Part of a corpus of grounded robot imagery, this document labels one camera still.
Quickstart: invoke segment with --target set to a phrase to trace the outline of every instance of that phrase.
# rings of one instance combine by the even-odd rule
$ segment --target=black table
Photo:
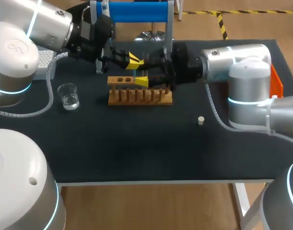
[[[273,40],[188,41],[191,52],[221,46],[265,44],[284,84],[293,95],[293,77]],[[142,56],[160,42],[119,42],[118,47]],[[15,119],[0,116],[0,128],[19,131],[43,150],[59,183],[271,180],[293,163],[293,144],[265,134],[235,133],[222,128],[210,108],[203,81],[181,85],[173,106],[107,106],[107,75],[95,65],[64,58],[52,81],[55,101],[43,115]],[[111,67],[110,76],[131,75]],[[80,107],[63,110],[59,85],[78,87]],[[227,85],[211,85],[216,108],[227,122]],[[47,104],[44,81],[32,83],[26,99],[8,112],[28,113]],[[197,125],[205,117],[203,126]]]

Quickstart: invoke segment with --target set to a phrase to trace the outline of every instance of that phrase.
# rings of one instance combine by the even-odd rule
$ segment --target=blue handle
[[[110,2],[110,17],[114,23],[167,23],[167,2]],[[102,14],[97,2],[97,15]]]

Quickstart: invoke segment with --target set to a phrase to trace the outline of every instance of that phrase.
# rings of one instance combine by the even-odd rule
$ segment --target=cable
[[[210,88],[209,88],[208,83],[206,83],[206,82],[205,82],[205,87],[206,87],[206,92],[207,92],[207,95],[208,95],[209,103],[210,103],[210,106],[211,106],[211,108],[212,108],[212,110],[213,110],[214,116],[216,117],[217,121],[219,122],[219,124],[220,124],[223,128],[225,128],[225,129],[228,130],[228,131],[233,131],[233,132],[250,132],[250,133],[263,133],[263,134],[268,134],[267,131],[250,131],[250,130],[241,130],[241,129],[236,129],[236,128],[232,128],[232,127],[227,126],[227,125],[221,120],[221,118],[219,117],[219,114],[218,114],[217,110],[215,109],[214,101],[213,101],[212,95],[211,95],[211,93],[210,93]],[[284,139],[284,140],[286,140],[286,141],[289,141],[289,142],[293,143],[293,138],[287,137],[287,136],[282,135],[282,134],[279,134],[279,133],[275,133],[274,130],[271,130],[270,135],[271,135],[271,136],[275,136],[275,137],[277,137],[277,138]]]
[[[8,117],[15,117],[15,118],[27,118],[27,117],[40,115],[40,114],[46,112],[47,110],[49,110],[51,108],[51,106],[53,104],[53,100],[54,100],[54,95],[53,95],[53,90],[52,90],[52,85],[51,85],[52,67],[53,67],[54,63],[56,63],[58,60],[65,58],[65,57],[68,57],[68,53],[62,53],[62,54],[57,55],[56,57],[54,57],[51,60],[50,64],[47,67],[47,71],[45,73],[45,76],[46,76],[47,91],[49,94],[49,102],[45,108],[43,108],[42,110],[39,110],[38,112],[34,112],[34,113],[30,113],[30,114],[11,114],[11,113],[0,111],[0,115],[1,116],[8,116]]]

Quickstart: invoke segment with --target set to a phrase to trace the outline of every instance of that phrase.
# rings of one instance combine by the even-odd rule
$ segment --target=orange object
[[[278,98],[283,97],[284,87],[282,85],[280,77],[273,65],[271,65],[271,81],[270,81],[270,98],[273,95],[277,95]]]

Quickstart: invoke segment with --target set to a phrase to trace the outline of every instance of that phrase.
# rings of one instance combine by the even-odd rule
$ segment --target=wooden test tube rack
[[[116,89],[116,86],[135,85],[134,77],[108,77],[111,86],[108,105],[172,105],[172,92],[165,89]]]

